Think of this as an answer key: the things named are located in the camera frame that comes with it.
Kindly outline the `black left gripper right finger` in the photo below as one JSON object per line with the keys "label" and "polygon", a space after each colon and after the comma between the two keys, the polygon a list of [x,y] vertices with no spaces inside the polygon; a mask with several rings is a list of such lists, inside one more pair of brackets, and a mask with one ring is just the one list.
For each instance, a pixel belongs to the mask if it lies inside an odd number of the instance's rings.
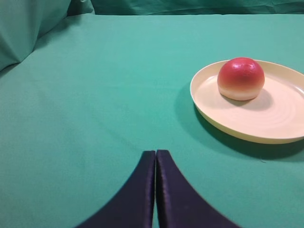
{"label": "black left gripper right finger", "polygon": [[156,205],[161,228],[239,227],[195,191],[168,150],[156,152]]}

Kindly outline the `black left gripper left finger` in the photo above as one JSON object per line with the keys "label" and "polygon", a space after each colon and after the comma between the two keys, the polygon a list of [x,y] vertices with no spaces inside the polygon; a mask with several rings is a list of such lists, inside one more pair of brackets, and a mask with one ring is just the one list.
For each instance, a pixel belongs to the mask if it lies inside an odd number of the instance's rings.
{"label": "black left gripper left finger", "polygon": [[155,151],[144,151],[119,191],[79,228],[151,228],[155,196]]}

